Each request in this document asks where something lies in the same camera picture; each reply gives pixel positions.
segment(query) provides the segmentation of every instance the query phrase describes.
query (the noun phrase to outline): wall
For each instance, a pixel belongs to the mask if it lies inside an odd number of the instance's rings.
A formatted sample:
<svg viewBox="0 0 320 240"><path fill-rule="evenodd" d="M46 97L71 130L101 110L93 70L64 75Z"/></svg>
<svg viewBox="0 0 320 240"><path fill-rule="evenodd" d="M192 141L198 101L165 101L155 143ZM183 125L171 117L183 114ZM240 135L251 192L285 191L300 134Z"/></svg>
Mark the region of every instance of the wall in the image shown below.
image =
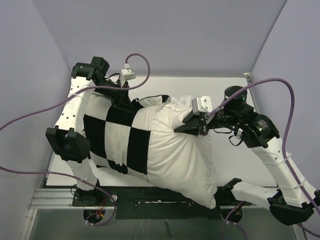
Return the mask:
<svg viewBox="0 0 320 240"><path fill-rule="evenodd" d="M318 0L288 0L252 70L254 81L280 77L292 84L296 104L287 150L317 189L320 189L319 12ZM269 83L256 87L254 95L259 110L271 117L283 133L290 106L286 87ZM319 219L315 214L305 226L319 233Z"/></svg>
<svg viewBox="0 0 320 240"><path fill-rule="evenodd" d="M0 33L2 125L65 98L70 71L31 0L2 2ZM59 111L20 120L1 131L1 166L45 170L51 153L45 132ZM0 172L0 239L19 239L34 189L43 177Z"/></svg>
<svg viewBox="0 0 320 240"><path fill-rule="evenodd" d="M138 52L161 76L242 77L286 0L33 0L68 66ZM142 60L134 62L138 74Z"/></svg>

